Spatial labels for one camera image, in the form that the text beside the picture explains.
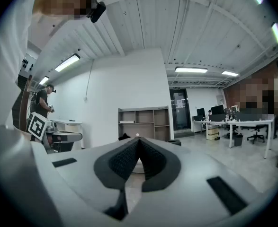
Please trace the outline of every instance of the desk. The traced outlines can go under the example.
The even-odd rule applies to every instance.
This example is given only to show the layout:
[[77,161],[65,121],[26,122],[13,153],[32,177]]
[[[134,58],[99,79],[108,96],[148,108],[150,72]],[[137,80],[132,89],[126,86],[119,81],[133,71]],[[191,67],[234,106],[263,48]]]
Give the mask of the desk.
[[[80,121],[69,121],[63,119],[54,119],[51,120],[52,122],[57,123],[58,130],[61,131],[70,131],[70,132],[77,132],[83,135],[83,130],[81,127],[82,122]],[[73,144],[72,150],[82,149],[84,147],[83,138],[80,141],[76,141]]]
[[268,150],[270,149],[270,142],[271,139],[273,139],[273,132],[274,130],[272,129],[274,127],[274,120],[260,120],[260,121],[243,121],[243,122],[237,122],[237,121],[227,121],[227,122],[214,122],[214,121],[193,121],[195,123],[201,123],[201,124],[206,124],[206,139],[208,139],[208,125],[213,124],[213,125],[229,125],[230,126],[230,137],[229,137],[229,148],[232,147],[232,141],[233,141],[233,125],[237,125],[240,127],[241,126],[249,126],[249,127],[254,127],[256,125],[262,125],[262,124],[267,124],[268,125],[268,139],[267,139],[267,144],[266,144],[266,149],[265,149],[265,154],[264,158],[267,158],[268,155]]

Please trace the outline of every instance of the ceiling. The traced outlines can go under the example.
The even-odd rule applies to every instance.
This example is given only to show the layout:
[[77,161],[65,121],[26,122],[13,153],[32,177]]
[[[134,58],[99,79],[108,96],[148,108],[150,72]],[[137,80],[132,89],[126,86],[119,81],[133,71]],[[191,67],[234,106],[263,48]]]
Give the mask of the ceiling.
[[[103,56],[160,47],[170,87],[226,87],[278,56],[271,31],[278,17],[264,0],[98,0],[107,12],[97,23],[40,17],[29,41],[40,48],[34,80],[55,80],[60,62],[73,53],[81,60],[72,70]],[[176,66],[208,72],[176,73]],[[224,70],[240,74],[222,75]]]

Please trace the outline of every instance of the floor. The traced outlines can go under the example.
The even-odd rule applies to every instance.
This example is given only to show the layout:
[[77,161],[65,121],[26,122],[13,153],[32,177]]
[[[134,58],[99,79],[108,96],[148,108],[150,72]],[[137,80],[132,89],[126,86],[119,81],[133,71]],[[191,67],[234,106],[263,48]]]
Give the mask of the floor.
[[[220,129],[220,140],[206,140],[206,133],[197,133],[195,136],[179,138],[182,147],[204,152],[234,172],[243,176],[257,191],[265,192],[278,180],[278,138],[274,139],[268,157],[264,159],[266,142],[255,140],[254,145],[247,141],[247,137],[255,132],[247,129],[242,130],[243,142],[240,147],[229,146],[229,139],[225,138],[228,131]],[[260,133],[266,135],[265,129]],[[126,182],[126,198],[129,212],[132,211],[141,197],[141,186],[145,178],[143,174],[132,174]]]

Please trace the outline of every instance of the doorway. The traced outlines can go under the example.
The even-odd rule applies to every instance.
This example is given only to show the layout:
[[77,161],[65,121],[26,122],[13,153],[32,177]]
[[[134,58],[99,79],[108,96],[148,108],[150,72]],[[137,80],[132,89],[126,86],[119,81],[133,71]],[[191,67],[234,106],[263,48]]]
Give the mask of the doorway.
[[173,130],[191,129],[186,89],[170,90]]

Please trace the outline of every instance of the brick wall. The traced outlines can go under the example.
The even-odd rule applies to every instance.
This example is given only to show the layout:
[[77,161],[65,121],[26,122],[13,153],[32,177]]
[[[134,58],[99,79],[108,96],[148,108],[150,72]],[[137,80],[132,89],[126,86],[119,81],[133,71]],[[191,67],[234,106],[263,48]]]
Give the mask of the brick wall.
[[[264,108],[263,97],[267,90],[274,90],[274,83],[278,77],[277,59],[253,73],[249,77],[224,89],[227,107],[238,105],[245,108],[246,102],[257,103],[258,108]],[[275,114],[278,114],[278,94],[275,92]]]

